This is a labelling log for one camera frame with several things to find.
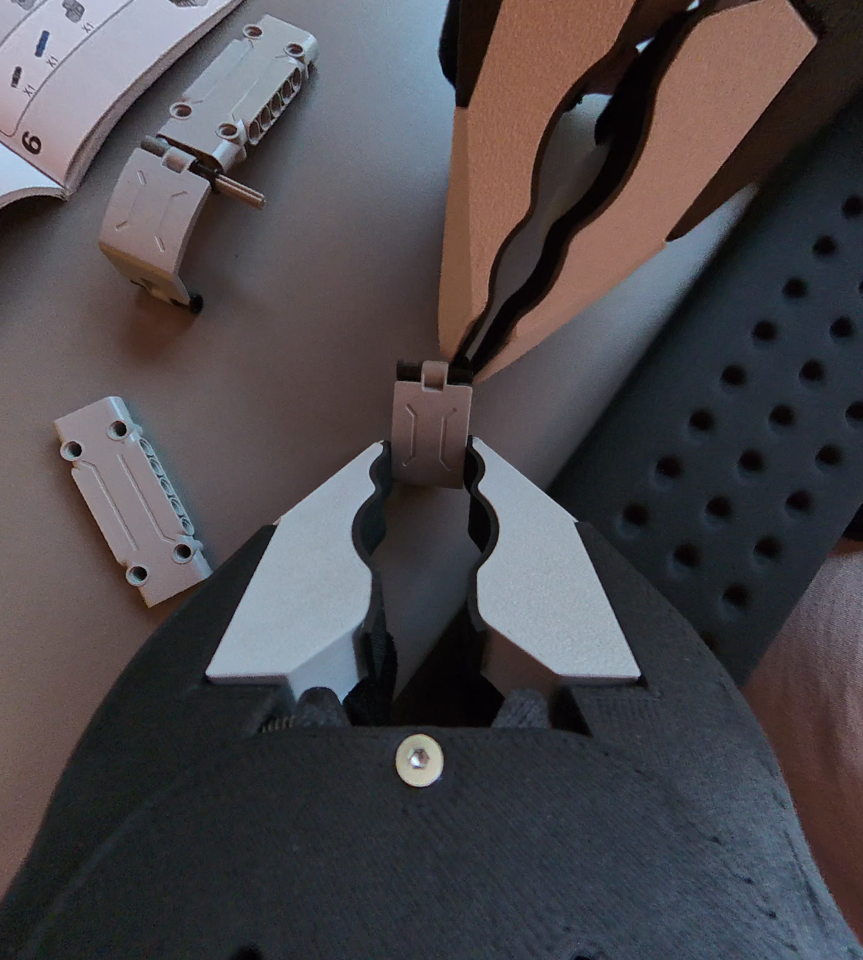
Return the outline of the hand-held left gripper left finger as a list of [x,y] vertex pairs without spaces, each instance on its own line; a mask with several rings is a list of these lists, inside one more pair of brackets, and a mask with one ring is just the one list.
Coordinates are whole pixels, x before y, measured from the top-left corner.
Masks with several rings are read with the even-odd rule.
[[390,446],[375,442],[282,515],[207,668],[219,684],[331,690],[366,678],[382,609],[372,554],[386,534]]

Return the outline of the grey flat toy panel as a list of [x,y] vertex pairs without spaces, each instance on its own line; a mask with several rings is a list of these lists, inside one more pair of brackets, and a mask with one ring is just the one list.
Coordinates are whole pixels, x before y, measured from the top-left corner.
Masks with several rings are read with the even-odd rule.
[[79,491],[147,606],[211,575],[193,522],[120,397],[62,416],[54,427]]

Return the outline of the person's light shirt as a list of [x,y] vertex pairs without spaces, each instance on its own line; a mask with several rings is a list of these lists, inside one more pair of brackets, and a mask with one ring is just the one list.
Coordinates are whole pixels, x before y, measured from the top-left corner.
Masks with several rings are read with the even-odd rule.
[[863,544],[825,559],[744,687],[863,946]]

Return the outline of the black perforated pad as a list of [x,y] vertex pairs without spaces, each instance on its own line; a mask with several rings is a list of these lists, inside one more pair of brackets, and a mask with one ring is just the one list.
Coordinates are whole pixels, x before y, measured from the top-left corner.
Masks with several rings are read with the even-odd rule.
[[750,204],[551,493],[747,681],[863,500],[863,90]]

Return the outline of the grey curved toy panel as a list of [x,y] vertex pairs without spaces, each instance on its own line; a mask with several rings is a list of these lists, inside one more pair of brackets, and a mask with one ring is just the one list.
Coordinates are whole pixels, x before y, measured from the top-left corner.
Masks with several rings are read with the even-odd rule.
[[390,440],[393,479],[462,488],[472,379],[472,371],[461,365],[398,362]]

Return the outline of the grey hinged toy panel assembly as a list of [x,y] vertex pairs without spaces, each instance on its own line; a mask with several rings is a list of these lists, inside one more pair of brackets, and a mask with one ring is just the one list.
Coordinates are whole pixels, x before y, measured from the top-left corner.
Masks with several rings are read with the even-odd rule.
[[113,266],[151,296],[192,313],[202,298],[178,272],[213,193],[260,210],[260,192],[230,176],[269,132],[308,77],[318,41],[272,16],[243,27],[143,138],[117,180],[99,235]]

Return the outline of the toy instruction booklet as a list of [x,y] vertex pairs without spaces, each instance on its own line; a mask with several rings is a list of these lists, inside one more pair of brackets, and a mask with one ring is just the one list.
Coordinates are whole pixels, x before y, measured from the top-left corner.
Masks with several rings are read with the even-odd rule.
[[65,199],[125,111],[238,1],[0,1],[0,210]]

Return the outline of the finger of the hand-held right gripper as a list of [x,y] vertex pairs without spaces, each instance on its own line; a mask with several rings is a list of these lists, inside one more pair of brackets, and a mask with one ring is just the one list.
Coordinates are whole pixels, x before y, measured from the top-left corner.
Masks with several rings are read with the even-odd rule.
[[440,59],[454,86],[438,299],[442,354],[486,313],[496,261],[534,209],[553,122],[590,72],[609,69],[633,1],[449,2]]
[[[688,4],[639,40],[647,15],[636,3],[620,55],[609,69],[593,68],[547,132],[533,210],[499,254],[488,307],[471,330],[474,381],[510,366],[660,252],[817,43],[790,2]],[[602,166],[550,225],[531,274],[481,333],[499,260],[534,214],[554,126],[579,96],[610,80],[614,94],[594,131],[606,148]]]

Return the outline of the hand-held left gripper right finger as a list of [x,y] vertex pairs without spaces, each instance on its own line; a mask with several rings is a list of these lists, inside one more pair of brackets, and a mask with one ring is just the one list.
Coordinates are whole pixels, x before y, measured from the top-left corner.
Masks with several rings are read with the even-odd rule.
[[480,438],[467,450],[470,534],[482,551],[469,605],[486,635],[482,675],[503,695],[637,682],[575,518]]

